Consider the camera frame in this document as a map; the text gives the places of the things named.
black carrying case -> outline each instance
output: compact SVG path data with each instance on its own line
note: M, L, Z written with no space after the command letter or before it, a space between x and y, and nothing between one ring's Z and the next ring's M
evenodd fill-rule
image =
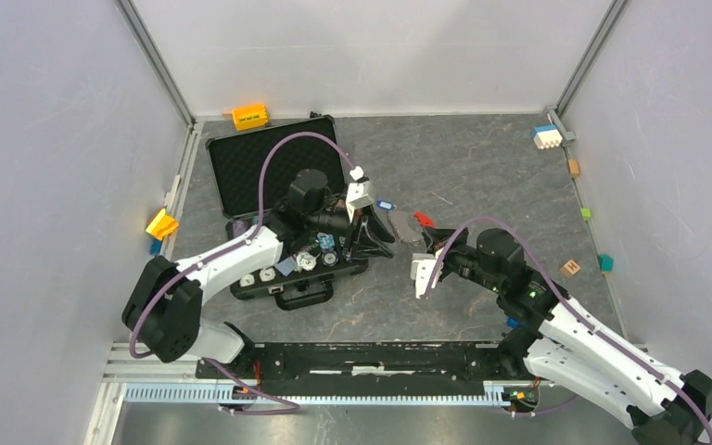
M206 147L220 194L222 214L231 219L225 229L228 239L234 238L235 222L241 221L251 226L253 218L258 215L258 180L269 151L286 136L298 132L318 133L337 141L334 119L322 116L207 142ZM267 212L271 211L271 206L280 197L287 194L290 183L305 169L323 172L332 193L345 196L347 184L338 153L319 139L300 137L280 148L269 164L264 185ZM368 265L367 260L347 261L342 255L342 247L336 236L335 243L337 264L334 266L324 266L319 258L311 271L293 272L289 276L283 276L275 269L275 278L265 282L259 277L260 271L255 271L252 273L254 285L241 286L234 283L230 287L231 293L237 299L272 295L277 306L285 311L326 302L334 296L334 281L337 276L362 273Z

red object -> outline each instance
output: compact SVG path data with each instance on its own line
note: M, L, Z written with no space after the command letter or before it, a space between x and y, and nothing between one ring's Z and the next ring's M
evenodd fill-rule
M419 222L422 227L432 227L435 228L435 223L432 222L429 216L425 215L421 211L417 211L413 214L413 217Z
M256 360L252 364L252 369L255 370L255 386L259 388L261 385L261 361Z

gray floor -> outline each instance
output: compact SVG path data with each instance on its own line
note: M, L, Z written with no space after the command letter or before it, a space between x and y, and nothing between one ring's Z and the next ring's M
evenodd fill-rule
M453 228L485 213L509 222L553 279L617 330L564 154L539 151L530 138L533 127L545 123L534 115L347 118L337 119L337 139L373 180L379 197L400 210L422 211L438 227ZM174 259L226 240L204 144L233 131L227 121L203 127ZM484 228L471 228L472 242ZM366 273L335 282L335 296L325 304L288 312L271 298L240 301L226 290L211 299L204 317L231 322L257 341L477 340L498 339L507 331L494 294L465 280L448 278L429 300L415 299L410 258L421 248L394 248L393 260L373 260ZM566 279L558 268L571 259L582 270Z
M542 408L568 391L544 390ZM628 445L631 433L607 412L577 400L559 413L512 420L499 408L308 405L292 415L233 417L204 404L126 403L114 444Z

open case lid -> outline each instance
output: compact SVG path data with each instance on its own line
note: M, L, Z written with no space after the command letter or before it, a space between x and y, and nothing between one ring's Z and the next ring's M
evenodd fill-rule
M225 217L239 219L258 213L258 180L263 162L276 143L298 132L314 132L337 141L334 119L330 116L209 140L206 147ZM300 137L280 148L269 164L263 187L267 210L287 193L290 183L305 169L323 172L335 195L345 192L345 174L338 153L324 141Z

orange block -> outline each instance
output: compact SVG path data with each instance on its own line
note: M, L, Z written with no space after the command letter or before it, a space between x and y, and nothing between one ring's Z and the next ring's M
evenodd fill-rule
M569 175L574 179L579 176L579 163L576 159L569 160Z
M249 130L250 128L261 127L269 122L269 114L266 112L266 106L263 104L236 108L231 112L231 115L233 116L234 126L239 132Z
M561 269L559 269L559 271L561 271L561 274L566 278L571 278L575 276L575 273L579 272L579 269L579 264L577 264L574 260L569 260L563 265L563 267L561 267Z

